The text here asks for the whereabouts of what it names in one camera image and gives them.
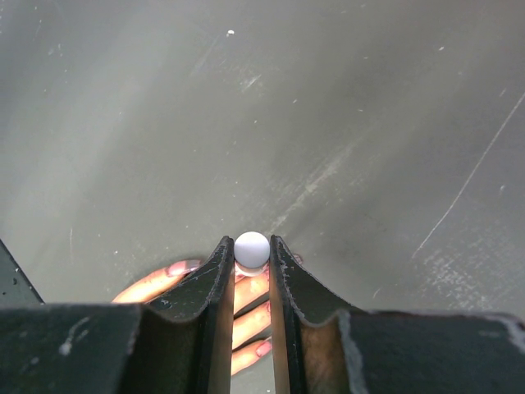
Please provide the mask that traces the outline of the mannequin hand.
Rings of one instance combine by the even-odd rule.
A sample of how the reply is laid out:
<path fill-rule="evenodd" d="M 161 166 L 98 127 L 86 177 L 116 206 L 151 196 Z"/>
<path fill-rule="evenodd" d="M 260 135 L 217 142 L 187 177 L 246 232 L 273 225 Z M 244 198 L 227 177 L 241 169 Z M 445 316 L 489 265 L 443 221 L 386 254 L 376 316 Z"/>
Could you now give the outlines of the mannequin hand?
<path fill-rule="evenodd" d="M 175 287 L 203 262 L 186 259 L 159 268 L 121 291 L 112 301 L 118 304 L 148 303 Z M 234 322 L 231 374 L 251 367 L 272 350 L 272 339 L 259 336 L 270 328 L 269 269 L 256 277 L 235 273 Z"/>

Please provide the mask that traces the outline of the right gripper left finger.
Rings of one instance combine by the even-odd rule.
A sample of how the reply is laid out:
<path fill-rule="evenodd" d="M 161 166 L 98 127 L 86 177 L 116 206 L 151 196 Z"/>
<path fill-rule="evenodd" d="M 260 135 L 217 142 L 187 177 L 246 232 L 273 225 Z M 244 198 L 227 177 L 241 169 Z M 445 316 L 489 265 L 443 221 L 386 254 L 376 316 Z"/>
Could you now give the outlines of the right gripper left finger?
<path fill-rule="evenodd" d="M 149 304 L 1 308 L 4 393 L 227 393 L 233 241 Z"/>

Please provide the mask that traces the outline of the white nail polish cap brush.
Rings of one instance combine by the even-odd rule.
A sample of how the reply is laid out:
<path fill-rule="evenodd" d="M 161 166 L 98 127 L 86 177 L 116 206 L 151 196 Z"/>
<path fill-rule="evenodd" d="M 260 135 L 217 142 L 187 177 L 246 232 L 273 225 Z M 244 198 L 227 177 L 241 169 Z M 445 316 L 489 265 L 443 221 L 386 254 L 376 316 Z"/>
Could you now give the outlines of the white nail polish cap brush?
<path fill-rule="evenodd" d="M 270 243 L 259 232 L 241 234 L 234 243 L 235 272 L 245 277 L 256 277 L 267 267 Z"/>

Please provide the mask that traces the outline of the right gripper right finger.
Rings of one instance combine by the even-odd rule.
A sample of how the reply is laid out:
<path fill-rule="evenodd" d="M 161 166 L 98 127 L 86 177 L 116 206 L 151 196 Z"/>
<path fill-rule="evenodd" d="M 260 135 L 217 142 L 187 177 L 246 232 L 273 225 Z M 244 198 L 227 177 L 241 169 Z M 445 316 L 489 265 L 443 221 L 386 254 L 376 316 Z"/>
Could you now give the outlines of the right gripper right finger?
<path fill-rule="evenodd" d="M 366 311 L 270 240 L 278 393 L 521 393 L 524 325 L 512 315 Z"/>

